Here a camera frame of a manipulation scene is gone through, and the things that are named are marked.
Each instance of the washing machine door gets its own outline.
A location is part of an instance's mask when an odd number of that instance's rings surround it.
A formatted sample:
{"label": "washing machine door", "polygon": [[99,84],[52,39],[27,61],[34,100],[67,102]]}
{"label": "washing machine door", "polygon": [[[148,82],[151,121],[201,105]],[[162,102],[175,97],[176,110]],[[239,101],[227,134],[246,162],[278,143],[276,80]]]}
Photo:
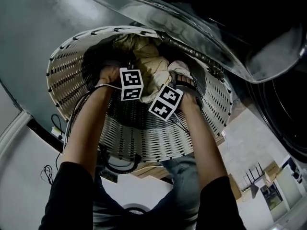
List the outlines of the washing machine door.
{"label": "washing machine door", "polygon": [[199,17],[190,4],[165,0],[95,0],[142,25],[168,35],[207,55],[251,83],[271,80],[288,71],[305,53],[306,31],[296,23],[261,49]]}

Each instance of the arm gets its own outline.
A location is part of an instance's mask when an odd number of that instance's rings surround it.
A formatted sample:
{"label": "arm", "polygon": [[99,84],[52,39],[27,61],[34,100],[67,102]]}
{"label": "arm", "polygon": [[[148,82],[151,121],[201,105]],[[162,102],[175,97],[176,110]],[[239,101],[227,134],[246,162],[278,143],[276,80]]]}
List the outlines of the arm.
{"label": "arm", "polygon": [[185,93],[180,109],[184,113],[189,127],[200,187],[203,189],[210,182],[227,176],[221,154],[216,146],[211,128],[204,120],[195,97]]}
{"label": "arm", "polygon": [[[110,83],[119,77],[119,69],[106,66],[98,84]],[[94,179],[97,147],[104,126],[108,102],[113,89],[105,86],[95,90],[84,104],[71,131],[62,161],[74,162],[85,168]]]}

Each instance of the black sleeve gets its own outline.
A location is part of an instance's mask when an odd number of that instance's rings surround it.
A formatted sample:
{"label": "black sleeve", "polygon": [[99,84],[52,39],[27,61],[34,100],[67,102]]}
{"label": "black sleeve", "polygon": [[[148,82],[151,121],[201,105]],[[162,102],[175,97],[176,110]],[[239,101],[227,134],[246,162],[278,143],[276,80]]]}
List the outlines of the black sleeve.
{"label": "black sleeve", "polygon": [[93,179],[85,168],[63,162],[51,187],[39,230],[92,230],[93,190]]}
{"label": "black sleeve", "polygon": [[229,178],[225,176],[210,182],[201,191],[196,230],[230,228],[245,230]]}

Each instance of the white wicker basket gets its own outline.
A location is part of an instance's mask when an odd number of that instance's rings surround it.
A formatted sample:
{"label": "white wicker basket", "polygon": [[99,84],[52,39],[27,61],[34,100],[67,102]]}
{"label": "white wicker basket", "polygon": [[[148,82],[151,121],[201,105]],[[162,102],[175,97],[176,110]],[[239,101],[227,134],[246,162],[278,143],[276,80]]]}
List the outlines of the white wicker basket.
{"label": "white wicker basket", "polygon": [[[87,74],[86,79],[83,77],[84,71],[95,64],[87,60],[84,68],[85,52],[104,39],[130,33],[158,37],[156,31],[142,27],[107,26],[79,33],[54,51],[47,69],[48,91],[64,119],[68,121],[77,100],[88,91],[88,82],[93,77],[91,74]],[[208,72],[206,64],[196,61],[198,66],[190,68],[191,75],[202,96],[204,116],[217,136],[231,114],[232,92],[225,80],[216,79]],[[128,161],[134,161],[138,154],[142,162],[164,161],[193,152],[190,137],[170,120],[164,122],[147,112],[149,106],[138,101],[121,102],[120,93],[114,92],[100,138],[107,151]],[[183,114],[178,116],[186,125]]]}

